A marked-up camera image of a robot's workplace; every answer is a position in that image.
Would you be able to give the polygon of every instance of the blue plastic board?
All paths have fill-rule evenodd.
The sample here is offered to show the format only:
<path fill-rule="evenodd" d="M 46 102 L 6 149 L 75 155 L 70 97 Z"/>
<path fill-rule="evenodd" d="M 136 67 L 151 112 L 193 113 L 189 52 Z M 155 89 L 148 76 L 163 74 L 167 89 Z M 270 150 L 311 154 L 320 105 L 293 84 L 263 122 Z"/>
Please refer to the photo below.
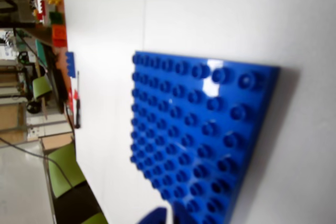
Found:
<path fill-rule="evenodd" d="M 278 67 L 136 52 L 131 162 L 199 224 L 229 223 Z"/>
<path fill-rule="evenodd" d="M 165 224 L 167 209 L 158 207 L 146 215 L 138 224 Z"/>

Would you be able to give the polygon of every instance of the desk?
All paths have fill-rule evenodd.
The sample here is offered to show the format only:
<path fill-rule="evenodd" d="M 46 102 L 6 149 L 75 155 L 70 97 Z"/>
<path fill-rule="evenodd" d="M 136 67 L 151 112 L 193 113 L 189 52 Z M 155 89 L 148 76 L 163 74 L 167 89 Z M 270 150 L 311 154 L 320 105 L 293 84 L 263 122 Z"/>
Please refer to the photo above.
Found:
<path fill-rule="evenodd" d="M 232 223 L 335 223 L 336 0 L 65 0 L 65 12 L 77 160 L 109 223 L 167 206 L 129 161 L 135 50 L 281 66 Z"/>

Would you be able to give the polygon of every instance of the cable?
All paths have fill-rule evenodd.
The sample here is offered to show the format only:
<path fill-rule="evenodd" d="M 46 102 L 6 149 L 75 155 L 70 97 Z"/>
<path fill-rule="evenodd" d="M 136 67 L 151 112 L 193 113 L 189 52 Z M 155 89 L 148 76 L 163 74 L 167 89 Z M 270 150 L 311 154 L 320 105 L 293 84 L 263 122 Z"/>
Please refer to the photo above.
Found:
<path fill-rule="evenodd" d="M 85 203 L 87 203 L 88 205 L 90 205 L 90 207 L 97 208 L 96 205 L 92 204 L 92 202 L 88 201 L 87 198 L 83 197 L 82 194 L 80 194 L 78 191 L 76 191 L 76 188 L 71 184 L 70 180 L 68 179 L 68 177 L 65 175 L 64 171 L 62 170 L 62 168 L 59 166 L 59 164 L 57 164 L 57 162 L 56 162 L 55 160 L 52 160 L 51 158 L 49 158 L 49 157 L 47 157 L 47 156 L 38 155 L 38 154 L 35 154 L 35 153 L 33 153 L 33 152 L 29 152 L 29 151 L 27 151 L 27 150 L 25 150 L 25 149 L 22 149 L 22 148 L 20 148 L 20 147 L 18 147 L 18 146 L 16 146 L 16 145 L 11 144 L 10 142 L 4 140 L 2 137 L 0 137 L 0 141 L 4 142 L 5 144 L 7 144 L 7 145 L 9 145 L 9 146 L 11 146 L 11 147 L 13 147 L 13 148 L 19 150 L 19 151 L 25 152 L 25 153 L 27 153 L 27 154 L 29 154 L 29 155 L 34 156 L 34 157 L 39 157 L 39 158 L 42 158 L 42 159 L 46 159 L 46 160 L 48 160 L 48 161 L 54 163 L 54 164 L 56 165 L 56 167 L 57 167 L 57 168 L 60 170 L 60 172 L 62 173 L 64 179 L 67 181 L 67 183 L 69 184 L 69 186 L 71 187 L 71 189 L 73 189 L 73 191 L 75 191 L 75 192 L 76 192 L 76 193 L 77 193 L 77 194 L 78 194 L 78 195 L 85 201 Z"/>
<path fill-rule="evenodd" d="M 25 149 L 22 149 L 22 148 L 20 148 L 20 147 L 18 147 L 18 146 L 16 146 L 16 145 L 11 144 L 10 142 L 4 140 L 2 137 L 0 137 L 0 140 L 1 140 L 2 142 L 4 142 L 5 144 L 7 144 L 7 145 L 9 145 L 9 146 L 11 146 L 11 147 L 13 147 L 13 148 L 19 150 L 19 151 L 22 151 L 22 152 L 28 153 L 28 154 L 30 154 L 30 155 L 32 155 L 32 156 L 39 157 L 39 158 L 43 158 L 43 159 L 46 159 L 46 160 L 48 160 L 48 161 L 50 161 L 50 162 L 53 162 L 53 163 L 57 166 L 57 168 L 60 170 L 60 172 L 62 173 L 64 179 L 67 181 L 67 183 L 69 184 L 69 186 L 71 187 L 71 189 L 74 188 L 74 187 L 72 186 L 70 180 L 69 180 L 68 177 L 65 175 L 64 171 L 63 171 L 62 168 L 59 166 L 59 164 L 57 164 L 56 161 L 52 160 L 52 159 L 49 158 L 49 157 L 42 156 L 42 155 L 38 155 L 38 154 L 35 154 L 35 153 L 33 153 L 33 152 L 29 152 L 29 151 L 27 151 L 27 150 L 25 150 Z"/>

